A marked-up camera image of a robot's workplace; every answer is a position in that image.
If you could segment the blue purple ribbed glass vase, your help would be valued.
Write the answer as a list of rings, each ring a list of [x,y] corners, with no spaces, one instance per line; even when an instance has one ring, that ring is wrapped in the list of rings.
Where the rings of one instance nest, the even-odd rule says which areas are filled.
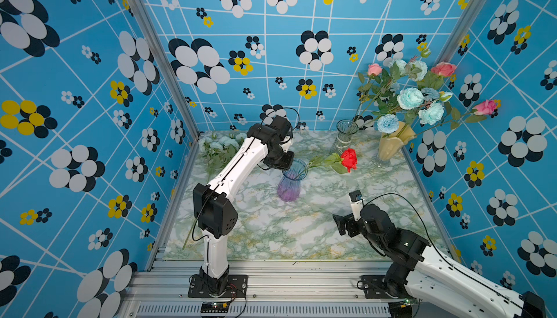
[[[291,167],[283,171],[283,178],[277,187],[277,195],[284,202],[296,201],[301,194],[301,182],[308,175],[308,166],[301,159],[294,159]]]

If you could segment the teal flower branch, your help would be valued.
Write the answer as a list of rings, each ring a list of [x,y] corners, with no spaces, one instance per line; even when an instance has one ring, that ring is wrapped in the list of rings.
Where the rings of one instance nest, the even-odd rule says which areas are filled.
[[[214,177],[215,173],[219,173],[226,165],[225,155],[228,153],[224,143],[224,137],[221,139],[211,135],[200,140],[201,157],[207,164],[207,172],[209,177]]]
[[[242,145],[235,141],[234,135],[223,136],[218,140],[220,145],[215,149],[217,154],[217,168],[223,169],[236,155]]]
[[[238,133],[234,136],[234,139],[236,142],[238,142],[239,145],[242,145],[243,142],[247,139],[247,134],[245,132]]]

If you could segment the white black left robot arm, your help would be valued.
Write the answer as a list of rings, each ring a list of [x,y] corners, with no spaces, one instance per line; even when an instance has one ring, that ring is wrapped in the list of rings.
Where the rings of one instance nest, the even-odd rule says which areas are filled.
[[[200,279],[208,293],[220,296],[229,282],[228,235],[238,221],[233,201],[239,188],[258,164],[288,170],[294,160],[290,121],[276,116],[269,125],[253,125],[231,161],[208,184],[193,190],[194,216],[205,242]]]

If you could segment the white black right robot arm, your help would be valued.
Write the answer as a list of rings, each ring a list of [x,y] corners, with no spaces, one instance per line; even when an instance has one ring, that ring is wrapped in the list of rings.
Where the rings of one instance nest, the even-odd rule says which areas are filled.
[[[341,235],[363,236],[392,262],[382,282],[390,296],[429,302],[457,317],[545,317],[545,302],[530,291],[517,293],[442,253],[426,238],[398,228],[387,212],[370,203],[334,215]]]

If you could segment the yellow ceramic vase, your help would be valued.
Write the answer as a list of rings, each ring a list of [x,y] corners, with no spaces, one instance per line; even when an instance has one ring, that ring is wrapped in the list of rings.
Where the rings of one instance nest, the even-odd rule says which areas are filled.
[[[382,135],[379,141],[379,151],[372,162],[380,168],[390,166],[391,158],[396,155],[404,145],[416,138],[416,134],[405,122],[399,122],[399,129],[391,134]]]

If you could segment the red rose stem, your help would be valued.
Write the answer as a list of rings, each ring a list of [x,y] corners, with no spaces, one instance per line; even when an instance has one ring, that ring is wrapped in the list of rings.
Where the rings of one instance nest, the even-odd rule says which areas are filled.
[[[357,170],[358,156],[353,148],[348,148],[341,154],[334,152],[327,156],[313,157],[309,163],[308,168],[316,167],[329,167],[338,174],[348,174],[353,170]]]

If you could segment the right circuit board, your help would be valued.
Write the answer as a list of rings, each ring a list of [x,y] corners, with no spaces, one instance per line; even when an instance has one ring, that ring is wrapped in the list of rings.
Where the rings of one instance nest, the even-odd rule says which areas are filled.
[[[412,318],[413,308],[409,301],[390,302],[391,318]]]

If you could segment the circuit board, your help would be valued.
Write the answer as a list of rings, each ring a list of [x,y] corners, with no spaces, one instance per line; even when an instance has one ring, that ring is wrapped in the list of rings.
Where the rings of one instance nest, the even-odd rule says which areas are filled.
[[[201,315],[223,315],[226,316],[229,312],[229,302],[204,302],[202,303],[200,314]]]
[[[412,318],[413,308],[409,301],[390,302],[391,318]]]

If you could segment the left circuit board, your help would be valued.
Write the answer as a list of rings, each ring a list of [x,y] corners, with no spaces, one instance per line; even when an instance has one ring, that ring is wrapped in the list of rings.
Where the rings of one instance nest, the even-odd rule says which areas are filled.
[[[229,312],[229,302],[204,302],[202,303],[200,314],[201,315],[223,315],[226,316]]]

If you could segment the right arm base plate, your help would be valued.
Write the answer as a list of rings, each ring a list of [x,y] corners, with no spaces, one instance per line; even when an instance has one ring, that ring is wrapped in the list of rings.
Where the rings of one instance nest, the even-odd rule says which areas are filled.
[[[367,299],[401,299],[406,297],[404,285],[383,275],[362,275],[357,288]]]

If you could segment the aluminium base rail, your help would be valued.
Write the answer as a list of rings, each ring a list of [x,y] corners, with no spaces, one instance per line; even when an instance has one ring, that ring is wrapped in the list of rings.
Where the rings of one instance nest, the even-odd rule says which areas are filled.
[[[244,299],[232,303],[226,317],[391,317],[390,302],[409,301],[413,316],[443,317],[449,312],[411,296],[367,299],[357,282],[362,275],[384,275],[386,261],[233,261],[231,275],[247,275]],[[200,261],[156,260],[137,273],[118,317],[208,317],[204,302],[225,298],[187,296]]]

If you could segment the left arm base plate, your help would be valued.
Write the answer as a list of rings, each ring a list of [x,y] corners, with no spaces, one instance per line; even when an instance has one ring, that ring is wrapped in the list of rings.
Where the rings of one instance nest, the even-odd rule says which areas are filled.
[[[232,299],[233,297],[244,299],[247,293],[248,279],[247,275],[225,274],[221,279],[205,275],[193,275],[189,280],[187,296],[193,299]]]

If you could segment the left aluminium corner post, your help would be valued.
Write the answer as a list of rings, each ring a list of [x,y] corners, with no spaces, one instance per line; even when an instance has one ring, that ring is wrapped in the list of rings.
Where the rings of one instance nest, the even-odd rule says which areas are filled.
[[[168,85],[171,96],[173,97],[176,106],[184,117],[184,122],[193,137],[193,141],[197,142],[199,140],[200,131],[194,121],[191,112],[188,110],[188,106],[185,102],[184,94],[178,84],[178,80],[174,75],[171,68],[171,63],[165,56],[165,49],[162,46],[160,39],[155,30],[155,26],[148,14],[147,6],[142,2],[142,0],[129,0],[132,9],[134,9],[134,15],[144,37],[151,49],[158,68],[160,69],[161,75],[164,77],[165,82]]]

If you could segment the aluminium corner post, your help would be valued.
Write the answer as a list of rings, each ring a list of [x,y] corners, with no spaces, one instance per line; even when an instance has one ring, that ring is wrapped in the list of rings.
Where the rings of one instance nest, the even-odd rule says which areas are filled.
[[[471,0],[468,3],[467,8],[464,9],[464,13],[458,19],[453,31],[435,60],[436,63],[441,61],[449,62],[453,58],[461,41],[477,19],[486,2],[487,0]]]
[[[164,77],[165,82],[168,85],[171,96],[173,97],[176,106],[184,117],[184,122],[193,137],[193,141],[197,142],[199,140],[200,131],[194,121],[191,112],[188,110],[188,106],[185,102],[184,94],[178,84],[178,80],[174,75],[171,68],[171,63],[165,56],[165,49],[162,46],[160,39],[155,30],[155,26],[148,14],[147,6],[142,2],[142,0],[129,0],[132,9],[134,9],[134,15],[144,37],[151,49],[158,68],[160,69],[161,75]]]

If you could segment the right aluminium corner post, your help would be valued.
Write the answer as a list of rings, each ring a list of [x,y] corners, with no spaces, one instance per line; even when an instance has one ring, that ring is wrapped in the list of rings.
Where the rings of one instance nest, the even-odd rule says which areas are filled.
[[[471,0],[468,3],[467,8],[464,9],[464,13],[458,19],[453,31],[435,60],[436,63],[441,61],[449,62],[453,58],[461,41],[477,19],[486,2],[487,0]]]

